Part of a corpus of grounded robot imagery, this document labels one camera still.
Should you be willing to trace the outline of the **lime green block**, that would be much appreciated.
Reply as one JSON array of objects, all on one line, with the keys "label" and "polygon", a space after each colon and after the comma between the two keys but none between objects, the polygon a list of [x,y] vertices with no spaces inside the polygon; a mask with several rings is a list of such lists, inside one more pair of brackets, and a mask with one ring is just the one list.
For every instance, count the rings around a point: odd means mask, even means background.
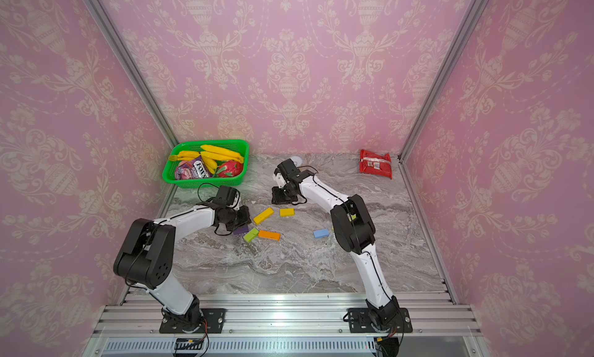
[{"label": "lime green block", "polygon": [[245,242],[252,242],[259,236],[260,231],[256,228],[251,229],[248,233],[243,236]]}]

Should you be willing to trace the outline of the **small yellow block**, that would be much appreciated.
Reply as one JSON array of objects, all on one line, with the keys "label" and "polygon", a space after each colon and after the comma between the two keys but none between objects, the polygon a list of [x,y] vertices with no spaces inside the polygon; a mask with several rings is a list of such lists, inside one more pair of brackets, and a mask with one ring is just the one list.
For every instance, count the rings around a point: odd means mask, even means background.
[{"label": "small yellow block", "polygon": [[281,217],[291,217],[295,215],[294,208],[283,208],[279,211]]}]

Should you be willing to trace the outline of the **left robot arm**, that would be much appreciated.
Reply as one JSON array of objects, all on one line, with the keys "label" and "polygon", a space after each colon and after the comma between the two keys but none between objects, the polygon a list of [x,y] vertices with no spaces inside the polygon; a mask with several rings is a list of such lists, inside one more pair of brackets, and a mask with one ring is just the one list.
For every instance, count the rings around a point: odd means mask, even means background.
[{"label": "left robot arm", "polygon": [[229,234],[252,222],[247,206],[197,205],[174,216],[137,219],[128,230],[113,264],[113,272],[131,287],[145,290],[162,305],[162,331],[197,332],[207,320],[198,296],[173,273],[175,245],[201,229],[224,225]]}]

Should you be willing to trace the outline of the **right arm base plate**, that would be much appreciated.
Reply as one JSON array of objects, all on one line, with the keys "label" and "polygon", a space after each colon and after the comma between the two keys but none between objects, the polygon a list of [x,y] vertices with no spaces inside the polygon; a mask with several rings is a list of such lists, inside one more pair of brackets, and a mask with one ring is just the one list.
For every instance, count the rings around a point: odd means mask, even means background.
[{"label": "right arm base plate", "polygon": [[343,316],[348,323],[351,333],[380,333],[380,334],[408,334],[413,333],[413,327],[408,309],[401,308],[400,312],[385,326],[377,326],[371,320],[370,310],[367,308],[349,308]]}]

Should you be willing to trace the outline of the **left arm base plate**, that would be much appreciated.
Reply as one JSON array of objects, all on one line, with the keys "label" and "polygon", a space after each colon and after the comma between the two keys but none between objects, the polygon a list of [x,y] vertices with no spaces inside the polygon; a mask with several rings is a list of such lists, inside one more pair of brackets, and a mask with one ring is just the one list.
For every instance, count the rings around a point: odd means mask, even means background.
[{"label": "left arm base plate", "polygon": [[224,308],[201,308],[199,311],[188,311],[185,315],[162,309],[160,334],[221,334],[225,323]]}]

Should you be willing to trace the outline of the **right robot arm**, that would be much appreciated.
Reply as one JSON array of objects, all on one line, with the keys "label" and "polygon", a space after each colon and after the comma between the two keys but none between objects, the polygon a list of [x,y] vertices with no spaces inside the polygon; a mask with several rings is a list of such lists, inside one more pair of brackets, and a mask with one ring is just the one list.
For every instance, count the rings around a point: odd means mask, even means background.
[{"label": "right robot arm", "polygon": [[376,228],[362,197],[342,194],[312,171],[299,168],[279,165],[274,180],[284,195],[314,202],[329,213],[336,241],[349,253],[363,281],[371,324],[379,332],[403,332],[406,316],[383,274],[377,257]]}]

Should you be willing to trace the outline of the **long yellow block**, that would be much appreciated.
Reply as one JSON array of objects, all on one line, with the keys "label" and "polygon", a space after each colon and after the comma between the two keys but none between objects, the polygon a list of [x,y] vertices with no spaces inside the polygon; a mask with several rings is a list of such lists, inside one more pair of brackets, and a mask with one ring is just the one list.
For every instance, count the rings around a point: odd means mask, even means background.
[{"label": "long yellow block", "polygon": [[272,208],[267,208],[266,210],[264,210],[262,213],[258,214],[257,216],[255,216],[253,218],[253,223],[255,223],[255,225],[260,225],[262,224],[266,219],[270,218],[271,216],[274,215],[274,210]]}]

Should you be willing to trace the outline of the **purple block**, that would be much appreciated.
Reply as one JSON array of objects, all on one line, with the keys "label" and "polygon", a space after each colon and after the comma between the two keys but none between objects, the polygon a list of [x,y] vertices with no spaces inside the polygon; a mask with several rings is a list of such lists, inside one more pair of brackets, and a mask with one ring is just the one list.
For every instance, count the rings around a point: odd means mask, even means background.
[{"label": "purple block", "polygon": [[233,231],[233,235],[236,236],[242,236],[245,235],[246,233],[248,233],[250,231],[250,227],[248,225],[244,225],[242,227],[237,228],[235,231]]}]

